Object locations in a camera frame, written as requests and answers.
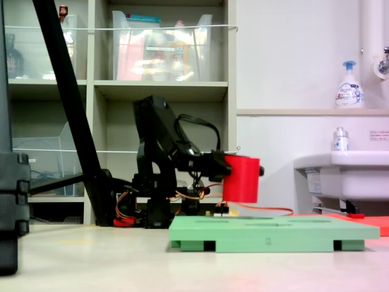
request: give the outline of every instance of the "plastic storage box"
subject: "plastic storage box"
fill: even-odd
[[[211,28],[133,29],[123,12],[113,11],[113,79],[144,81],[210,81]],[[198,26],[210,25],[203,15]]]
[[[75,151],[75,145],[68,123],[65,124],[58,137],[13,138],[12,146],[13,151],[20,151],[29,156],[32,187],[50,179],[65,178],[81,172],[80,162]],[[41,195],[83,196],[84,185],[80,182]]]
[[[73,69],[77,79],[86,79],[86,46],[87,31],[74,30],[85,28],[85,24],[77,15],[68,15],[63,23],[63,32],[67,49],[71,56]],[[15,74],[9,74],[9,78],[33,78],[55,80],[55,74],[51,65],[49,54],[42,31],[38,29],[6,28],[7,65],[15,65],[15,59],[9,54],[21,57]]]

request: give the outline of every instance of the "green platform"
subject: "green platform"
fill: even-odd
[[[216,252],[363,251],[379,228],[326,216],[178,216],[170,228],[172,248]]]

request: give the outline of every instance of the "red cylinder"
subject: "red cylinder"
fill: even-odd
[[[260,159],[246,156],[225,155],[231,165],[231,175],[224,177],[223,201],[256,203],[260,177]]]

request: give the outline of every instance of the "white floor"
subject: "white floor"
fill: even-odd
[[[31,226],[1,292],[389,291],[389,238],[364,252],[176,252],[167,230]]]

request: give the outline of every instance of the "white sink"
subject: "white sink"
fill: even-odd
[[[389,200],[389,151],[334,151],[294,161],[307,173],[315,196],[340,200]]]

